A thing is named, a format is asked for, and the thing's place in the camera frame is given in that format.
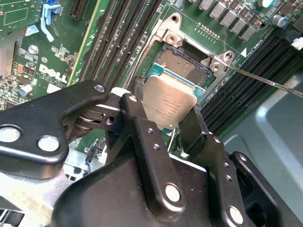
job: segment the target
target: black connector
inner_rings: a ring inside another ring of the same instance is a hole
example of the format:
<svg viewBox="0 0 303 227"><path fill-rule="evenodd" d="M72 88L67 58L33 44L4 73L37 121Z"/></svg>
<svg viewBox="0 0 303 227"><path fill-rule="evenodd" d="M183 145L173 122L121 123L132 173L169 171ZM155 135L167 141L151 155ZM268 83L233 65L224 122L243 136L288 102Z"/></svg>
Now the black connector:
<svg viewBox="0 0 303 227"><path fill-rule="evenodd" d="M73 0L70 9L70 16L75 20L81 20L86 11L89 0Z"/></svg>

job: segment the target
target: screw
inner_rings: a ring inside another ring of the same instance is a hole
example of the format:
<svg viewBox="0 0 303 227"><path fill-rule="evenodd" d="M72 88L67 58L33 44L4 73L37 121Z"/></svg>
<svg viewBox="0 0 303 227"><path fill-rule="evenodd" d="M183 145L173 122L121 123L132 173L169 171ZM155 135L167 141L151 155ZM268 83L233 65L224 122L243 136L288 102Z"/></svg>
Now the screw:
<svg viewBox="0 0 303 227"><path fill-rule="evenodd" d="M133 102L137 102L138 99L135 96L129 96L129 99L132 100Z"/></svg>
<svg viewBox="0 0 303 227"><path fill-rule="evenodd" d="M237 208L230 206L229 213L232 219L234 220L234 222L236 222L237 224L243 224L243 217Z"/></svg>
<svg viewBox="0 0 303 227"><path fill-rule="evenodd" d="M38 53L39 53L39 49L38 49L38 47L35 46L35 45L30 45L30 46L28 47L28 52L29 52L30 54L38 54Z"/></svg>
<svg viewBox="0 0 303 227"><path fill-rule="evenodd" d="M221 143L220 139L216 136L214 136L214 140L217 142L217 143Z"/></svg>
<svg viewBox="0 0 303 227"><path fill-rule="evenodd" d="M14 127L0 128L0 141L11 143L18 140L21 136L21 132Z"/></svg>
<svg viewBox="0 0 303 227"><path fill-rule="evenodd" d="M173 201L173 202L178 202L180 200L180 192L176 186L173 186L172 184L167 184L165 186L165 193L167 197Z"/></svg>
<svg viewBox="0 0 303 227"><path fill-rule="evenodd" d="M160 150L160 146L159 146L158 144L156 144L156 143L153 145L153 148L154 148L155 150Z"/></svg>
<svg viewBox="0 0 303 227"><path fill-rule="evenodd" d="M97 84L94 86L94 89L98 92L104 92L104 87L102 87L101 85Z"/></svg>
<svg viewBox="0 0 303 227"><path fill-rule="evenodd" d="M38 140L38 147L45 151L55 151L59 146L60 143L54 136L43 136Z"/></svg>
<svg viewBox="0 0 303 227"><path fill-rule="evenodd" d="M240 155L240 158L242 159L242 161L246 162L247 159L243 156L243 155Z"/></svg>

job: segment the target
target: ram slot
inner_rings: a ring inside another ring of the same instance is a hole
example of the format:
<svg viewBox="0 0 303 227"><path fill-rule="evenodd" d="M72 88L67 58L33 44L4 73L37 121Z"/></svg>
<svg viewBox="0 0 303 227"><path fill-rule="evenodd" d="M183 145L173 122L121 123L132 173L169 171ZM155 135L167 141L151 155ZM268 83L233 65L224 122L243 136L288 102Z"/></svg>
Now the ram slot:
<svg viewBox="0 0 303 227"><path fill-rule="evenodd" d="M137 8L134 9L134 12L136 12L134 18L132 18L131 23L128 24L128 27L125 29L125 33L119 37L116 45L115 51L108 57L107 62L109 62L108 67L106 70L103 70L100 74L101 83L105 83L105 81L108 78L108 75L111 75L111 71L113 69L113 66L116 64L116 61L119 56L119 52L122 50L122 47L124 47L127 43L127 40L129 39L130 34L133 32L133 29L135 28L135 25L137 23L137 20L142 13L143 7L146 5L147 0L141 1L141 4L137 5Z"/></svg>
<svg viewBox="0 0 303 227"><path fill-rule="evenodd" d="M112 24L111 30L109 33L107 33L105 39L105 42L102 43L101 47L98 50L96 60L94 62L94 68L92 71L92 75L94 75L94 80L99 81L99 73L104 70L104 60L107 56L107 54L113 49L115 42L115 39L121 29L121 26L126 21L125 17L130 13L131 0L126 0L123 3L123 6L118 12L118 15Z"/></svg>
<svg viewBox="0 0 303 227"><path fill-rule="evenodd" d="M289 66L296 66L302 59L283 39L273 35L241 68L281 83L288 78L285 74L289 72ZM235 73L201 111L208 128L217 135L221 134L270 89L266 84Z"/></svg>
<svg viewBox="0 0 303 227"><path fill-rule="evenodd" d="M94 46L90 49L89 52L85 53L85 61L83 69L81 70L80 81L84 81L86 79L93 79L92 64L94 63L94 59L96 57L96 53L99 51L100 41L103 39L103 36L108 31L108 24L112 21L111 19L117 12L117 9L120 9L122 5L122 1L120 0L112 0L108 5L106 12L103 17L100 17L96 27L98 27L98 34L94 40Z"/></svg>
<svg viewBox="0 0 303 227"><path fill-rule="evenodd" d="M127 44L126 49L124 50L124 48L122 48L124 54L120 58L119 64L118 64L118 66L116 68L116 71L115 71L114 79L109 81L109 87L110 88L113 88L117 84L117 82L119 81L121 75L123 74L123 71L127 67L131 56L133 55L133 53L137 49L137 46L140 42L140 39L143 36L143 34L144 34L147 26L149 25L152 17L156 13L160 3L161 3L161 0L153 0L152 2L150 2L150 4L148 5L148 7L145 10L142 17L139 18L136 33L134 34L134 36L132 36L130 42Z"/></svg>

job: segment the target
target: blue plastic latch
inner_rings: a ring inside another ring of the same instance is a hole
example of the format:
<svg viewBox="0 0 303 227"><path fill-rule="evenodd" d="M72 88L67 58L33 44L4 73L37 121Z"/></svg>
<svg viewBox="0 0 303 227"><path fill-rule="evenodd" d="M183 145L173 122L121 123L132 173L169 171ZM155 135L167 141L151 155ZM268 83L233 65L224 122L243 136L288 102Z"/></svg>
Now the blue plastic latch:
<svg viewBox="0 0 303 227"><path fill-rule="evenodd" d="M48 5L43 4L42 8L42 15L40 18L40 27L41 31L46 34L46 37L49 42L52 42L54 40L52 34L47 30L46 25L50 25L52 23L52 13L58 14L60 12L61 5Z"/></svg>
<svg viewBox="0 0 303 227"><path fill-rule="evenodd" d="M45 2L49 5L54 5L58 3L58 0L46 0Z"/></svg>
<svg viewBox="0 0 303 227"><path fill-rule="evenodd" d="M45 6L45 14L44 17L46 18L46 24L50 25L52 23L52 13L58 14L60 12L61 5L48 5L44 4Z"/></svg>

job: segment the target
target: capacitor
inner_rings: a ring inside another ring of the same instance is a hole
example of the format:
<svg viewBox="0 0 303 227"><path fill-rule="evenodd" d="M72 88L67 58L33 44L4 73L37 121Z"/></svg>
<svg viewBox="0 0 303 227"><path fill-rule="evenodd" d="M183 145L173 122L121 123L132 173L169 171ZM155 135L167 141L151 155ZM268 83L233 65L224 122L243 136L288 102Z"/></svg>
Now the capacitor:
<svg viewBox="0 0 303 227"><path fill-rule="evenodd" d="M39 53L39 49L38 49L38 47L35 46L35 45L30 45L30 46L28 47L28 52L29 52L30 54L38 54L38 53Z"/></svg>
<svg viewBox="0 0 303 227"><path fill-rule="evenodd" d="M258 0L260 7L268 8L274 4L275 0Z"/></svg>
<svg viewBox="0 0 303 227"><path fill-rule="evenodd" d="M278 27L284 27L287 25L287 18L281 16L281 15L274 15L273 17L273 25Z"/></svg>
<svg viewBox="0 0 303 227"><path fill-rule="evenodd" d="M33 88L29 84L18 89L19 94L21 94L22 96L27 96L32 91L33 91Z"/></svg>

